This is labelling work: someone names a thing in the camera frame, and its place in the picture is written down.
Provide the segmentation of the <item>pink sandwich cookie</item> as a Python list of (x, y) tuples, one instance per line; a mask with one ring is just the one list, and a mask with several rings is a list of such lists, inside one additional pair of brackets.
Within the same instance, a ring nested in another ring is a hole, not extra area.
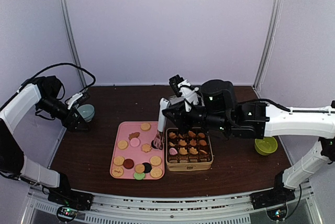
[(140, 141), (140, 139), (139, 138), (132, 138), (131, 140), (130, 140), (130, 145), (132, 146), (132, 147), (138, 147), (139, 145), (140, 145), (140, 143), (141, 143), (141, 141)]
[(175, 149), (175, 148), (170, 148), (170, 149), (169, 149), (169, 154), (170, 154), (170, 155), (177, 155), (177, 154), (178, 154), (178, 151), (177, 151), (177, 149)]

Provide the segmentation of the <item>gingerbread brown leaf cookie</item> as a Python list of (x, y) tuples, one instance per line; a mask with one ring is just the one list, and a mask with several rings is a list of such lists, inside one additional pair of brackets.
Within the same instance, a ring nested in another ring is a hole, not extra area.
[(138, 138), (140, 136), (140, 132), (133, 132), (129, 134), (129, 140), (134, 139), (134, 138)]

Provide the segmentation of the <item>small round tan cookie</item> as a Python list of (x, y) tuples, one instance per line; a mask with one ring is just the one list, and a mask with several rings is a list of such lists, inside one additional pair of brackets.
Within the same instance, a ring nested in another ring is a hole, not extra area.
[(144, 173), (145, 169), (146, 168), (145, 168), (145, 166), (143, 164), (137, 164), (135, 166), (135, 172), (136, 173)]

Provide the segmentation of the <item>metal serving tongs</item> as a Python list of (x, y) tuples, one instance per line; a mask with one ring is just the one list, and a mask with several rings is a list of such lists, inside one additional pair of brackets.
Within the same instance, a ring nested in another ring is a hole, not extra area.
[(160, 110), (159, 110), (159, 117), (158, 117), (158, 127), (157, 133), (153, 141), (155, 143), (161, 142), (164, 146), (164, 127), (166, 125), (166, 117), (163, 114), (163, 111), (168, 108), (169, 101), (165, 98), (161, 98), (160, 100)]

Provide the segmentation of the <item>green sandwich cookie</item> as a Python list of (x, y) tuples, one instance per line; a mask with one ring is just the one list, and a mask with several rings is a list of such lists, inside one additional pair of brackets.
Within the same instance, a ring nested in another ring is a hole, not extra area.
[(134, 172), (133, 177), (136, 180), (143, 180), (146, 177), (146, 174), (144, 172), (142, 173)]

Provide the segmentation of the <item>front aluminium rail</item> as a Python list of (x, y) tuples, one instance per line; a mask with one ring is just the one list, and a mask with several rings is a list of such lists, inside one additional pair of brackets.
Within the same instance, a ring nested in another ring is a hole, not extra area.
[[(89, 211), (79, 211), (70, 223), (322, 223), (309, 182), (302, 184), (296, 199), (287, 203), (290, 217), (283, 222), (270, 219), (270, 208), (254, 209), (253, 192), (207, 197), (144, 198), (93, 194)], [(56, 216), (58, 204), (36, 187), (29, 190), (19, 223), (62, 223)]]

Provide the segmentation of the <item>silver tin lid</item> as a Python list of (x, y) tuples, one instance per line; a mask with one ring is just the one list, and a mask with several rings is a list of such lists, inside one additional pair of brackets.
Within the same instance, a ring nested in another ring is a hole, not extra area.
[(178, 103), (183, 103), (184, 102), (184, 98), (183, 97), (177, 97), (176, 95), (172, 95), (168, 98), (169, 103), (170, 103), (170, 107), (173, 105), (176, 105)]

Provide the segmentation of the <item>swirl butter cookie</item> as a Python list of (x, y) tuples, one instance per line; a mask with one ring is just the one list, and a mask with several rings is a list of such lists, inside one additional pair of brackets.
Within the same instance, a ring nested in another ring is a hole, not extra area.
[(169, 138), (170, 139), (175, 139), (176, 137), (177, 137), (176, 133), (174, 133), (174, 132), (169, 133)]

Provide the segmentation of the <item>green plastic bowl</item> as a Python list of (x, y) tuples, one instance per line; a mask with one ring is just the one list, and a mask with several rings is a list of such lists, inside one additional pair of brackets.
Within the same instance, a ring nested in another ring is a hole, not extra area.
[(267, 156), (277, 150), (278, 143), (274, 137), (266, 137), (263, 139), (255, 139), (254, 147), (258, 154)]

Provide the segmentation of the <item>yellow dotted cookie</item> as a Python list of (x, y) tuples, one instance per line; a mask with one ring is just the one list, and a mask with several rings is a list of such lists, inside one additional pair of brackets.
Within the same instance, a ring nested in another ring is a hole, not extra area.
[(155, 155), (150, 158), (150, 164), (152, 166), (159, 166), (161, 163), (162, 163), (162, 159), (160, 156)]
[(125, 158), (120, 155), (113, 158), (113, 163), (116, 166), (123, 166), (124, 161), (125, 161)]

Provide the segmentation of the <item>black sandwich cookie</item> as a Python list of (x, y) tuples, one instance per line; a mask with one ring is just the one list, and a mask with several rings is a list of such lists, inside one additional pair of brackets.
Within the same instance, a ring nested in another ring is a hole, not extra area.
[(154, 141), (151, 142), (151, 146), (154, 148), (154, 149), (159, 149), (159, 150), (162, 150), (163, 149), (163, 145), (161, 142), (158, 142), (158, 143), (155, 143)]
[(144, 162), (143, 163), (143, 166), (144, 166), (144, 173), (150, 173), (151, 170), (152, 170), (152, 165), (148, 162)]

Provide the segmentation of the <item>brown chocolate cookie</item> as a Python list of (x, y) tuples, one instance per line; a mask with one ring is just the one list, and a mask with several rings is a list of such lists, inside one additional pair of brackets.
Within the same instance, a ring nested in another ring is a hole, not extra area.
[(123, 166), (126, 169), (132, 169), (134, 167), (135, 163), (133, 161), (133, 159), (125, 159), (123, 162)]

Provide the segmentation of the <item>yellow dotted cookie corner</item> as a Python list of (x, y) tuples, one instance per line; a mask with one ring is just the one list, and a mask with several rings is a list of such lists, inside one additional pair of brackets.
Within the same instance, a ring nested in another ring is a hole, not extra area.
[(160, 178), (163, 175), (163, 171), (159, 167), (154, 167), (150, 171), (150, 176), (152, 178)]

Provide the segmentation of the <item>yellow dotted cookie left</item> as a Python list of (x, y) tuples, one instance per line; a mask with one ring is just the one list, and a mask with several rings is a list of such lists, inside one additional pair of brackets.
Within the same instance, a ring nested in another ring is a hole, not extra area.
[(116, 166), (123, 166), (124, 161), (125, 161), (125, 158), (120, 155), (113, 158), (113, 163)]

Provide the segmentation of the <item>black sandwich cookie lower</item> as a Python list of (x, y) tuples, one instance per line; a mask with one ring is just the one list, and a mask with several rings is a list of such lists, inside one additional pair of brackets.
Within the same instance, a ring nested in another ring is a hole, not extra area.
[(144, 173), (150, 173), (151, 170), (152, 170), (152, 165), (148, 162), (144, 162), (143, 163), (143, 166), (144, 166)]

